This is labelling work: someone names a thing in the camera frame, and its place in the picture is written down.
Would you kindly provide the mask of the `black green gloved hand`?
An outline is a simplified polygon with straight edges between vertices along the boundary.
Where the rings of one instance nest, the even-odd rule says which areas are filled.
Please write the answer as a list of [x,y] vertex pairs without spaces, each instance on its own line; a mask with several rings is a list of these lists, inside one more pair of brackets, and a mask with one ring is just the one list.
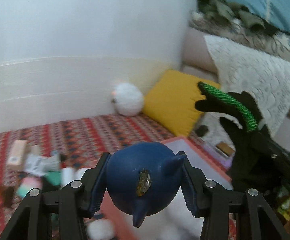
[[201,94],[206,97],[195,103],[195,109],[205,113],[221,113],[222,128],[234,144],[235,154],[230,168],[230,177],[252,179],[257,170],[257,157],[261,152],[253,145],[254,135],[261,133],[270,138],[269,129],[255,99],[247,92],[222,92],[202,81],[198,82]]

